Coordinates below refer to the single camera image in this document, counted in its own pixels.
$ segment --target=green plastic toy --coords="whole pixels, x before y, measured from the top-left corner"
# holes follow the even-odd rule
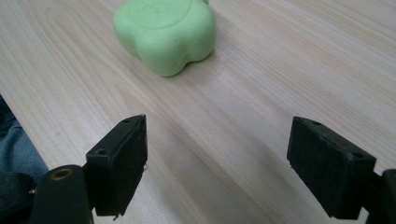
[[[121,44],[162,77],[204,59],[216,39],[207,0],[130,0],[117,10],[113,25]]]

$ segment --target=mounting hole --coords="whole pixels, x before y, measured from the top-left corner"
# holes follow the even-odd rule
[[[364,157],[363,154],[361,154],[361,153],[359,153],[359,152],[354,152],[354,153],[352,153],[352,155],[353,155],[354,157],[356,157],[356,158],[363,158],[363,157]]]
[[[106,155],[106,151],[104,150],[104,149],[98,149],[98,150],[96,150],[96,154],[99,154],[99,155]]]
[[[58,170],[58,171],[55,171],[54,173],[52,173],[50,178],[53,180],[63,180],[63,179],[66,179],[67,177],[69,177],[71,174],[73,174],[72,169],[64,168],[64,169],[61,169],[61,170]]]

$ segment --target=green flower-shaped object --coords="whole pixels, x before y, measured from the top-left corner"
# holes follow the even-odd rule
[[[113,25],[121,44],[162,77],[204,59],[216,39],[207,0],[130,0]]]

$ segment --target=light wood tabletop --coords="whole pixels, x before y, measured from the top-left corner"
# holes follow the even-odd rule
[[[114,223],[356,223],[290,168],[290,127],[314,119],[396,167],[395,1],[211,0],[214,51],[168,78],[120,45],[123,2],[0,1],[0,93],[49,168],[144,113],[148,169]]]

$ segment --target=person's leg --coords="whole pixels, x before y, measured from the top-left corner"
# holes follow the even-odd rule
[[[0,173],[24,173],[37,183],[47,171],[47,165],[0,95]]]

